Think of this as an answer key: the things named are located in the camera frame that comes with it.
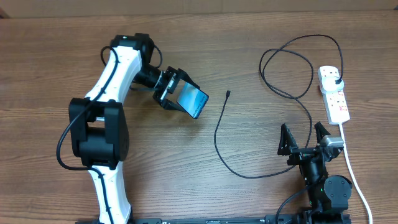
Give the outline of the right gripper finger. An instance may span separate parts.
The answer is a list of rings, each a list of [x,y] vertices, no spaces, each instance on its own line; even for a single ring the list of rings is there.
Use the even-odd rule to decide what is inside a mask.
[[[279,141],[277,154],[280,156],[288,156],[291,155],[292,153],[296,153],[298,149],[299,147],[292,133],[290,132],[290,129],[285,123],[282,124],[280,130],[280,141]]]
[[[316,135],[317,135],[317,143],[318,143],[318,144],[321,143],[322,139],[323,139],[325,136],[330,135],[330,133],[329,133],[329,132],[326,130],[326,128],[321,124],[321,122],[317,122],[317,123],[314,125],[314,128],[315,128],[315,132],[316,132]]]

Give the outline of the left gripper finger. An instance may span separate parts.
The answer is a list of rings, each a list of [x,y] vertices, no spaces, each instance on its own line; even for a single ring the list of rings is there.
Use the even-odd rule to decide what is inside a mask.
[[[182,69],[178,69],[178,76],[180,77],[181,80],[185,81],[186,83],[191,84],[194,86],[196,89],[200,89],[200,87],[190,78],[187,72],[185,72]]]
[[[165,110],[176,110],[184,113],[186,112],[179,104],[176,104],[173,101],[170,101],[169,99],[166,98],[160,102],[160,105]]]

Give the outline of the Samsung Galaxy smartphone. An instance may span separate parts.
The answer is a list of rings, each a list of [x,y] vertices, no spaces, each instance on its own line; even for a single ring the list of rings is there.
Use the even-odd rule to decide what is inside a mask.
[[[186,82],[177,98],[177,104],[193,119],[198,119],[208,99],[206,93]]]

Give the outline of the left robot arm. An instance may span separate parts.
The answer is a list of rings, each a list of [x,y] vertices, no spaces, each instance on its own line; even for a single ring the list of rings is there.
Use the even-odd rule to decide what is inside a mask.
[[[150,91],[165,110],[181,111],[197,119],[209,96],[182,69],[161,70],[151,65],[158,49],[148,34],[116,35],[107,46],[109,59],[96,85],[68,107],[72,151],[94,182],[100,215],[95,223],[134,223],[126,195],[123,163],[129,151],[124,101],[132,84]]]

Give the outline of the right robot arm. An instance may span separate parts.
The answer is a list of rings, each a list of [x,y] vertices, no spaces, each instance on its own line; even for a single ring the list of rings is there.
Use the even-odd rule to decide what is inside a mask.
[[[275,215],[275,222],[284,223],[350,223],[348,200],[353,188],[352,182],[342,175],[328,175],[326,163],[338,157],[344,149],[344,140],[332,136],[324,126],[315,124],[317,145],[299,148],[286,124],[281,125],[278,155],[288,156],[287,164],[297,166],[305,182],[305,188],[292,195],[289,202],[306,192],[310,206],[301,208],[293,215],[280,217],[281,209]]]

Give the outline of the white USB charger plug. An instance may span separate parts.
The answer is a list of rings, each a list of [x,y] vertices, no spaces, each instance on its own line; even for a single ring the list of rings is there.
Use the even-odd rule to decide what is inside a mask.
[[[344,88],[345,83],[343,80],[339,83],[337,83],[337,81],[339,81],[339,79],[336,80],[335,77],[322,77],[320,80],[320,91],[323,94],[341,91]]]

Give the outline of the white power strip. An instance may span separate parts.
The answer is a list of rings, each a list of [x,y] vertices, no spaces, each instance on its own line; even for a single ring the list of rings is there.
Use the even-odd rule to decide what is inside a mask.
[[[318,69],[319,82],[322,77],[335,77],[340,80],[340,74],[336,67],[325,65]],[[348,105],[343,89],[328,94],[322,94],[325,104],[328,123],[339,125],[350,120]]]

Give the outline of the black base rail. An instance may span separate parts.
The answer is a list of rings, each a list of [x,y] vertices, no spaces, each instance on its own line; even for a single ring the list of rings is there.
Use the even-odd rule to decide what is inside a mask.
[[[297,215],[279,215],[278,221],[275,215],[266,215],[264,218],[218,218],[214,220],[207,219],[174,219],[161,220],[160,218],[140,218],[128,221],[133,224],[294,224],[307,223]]]

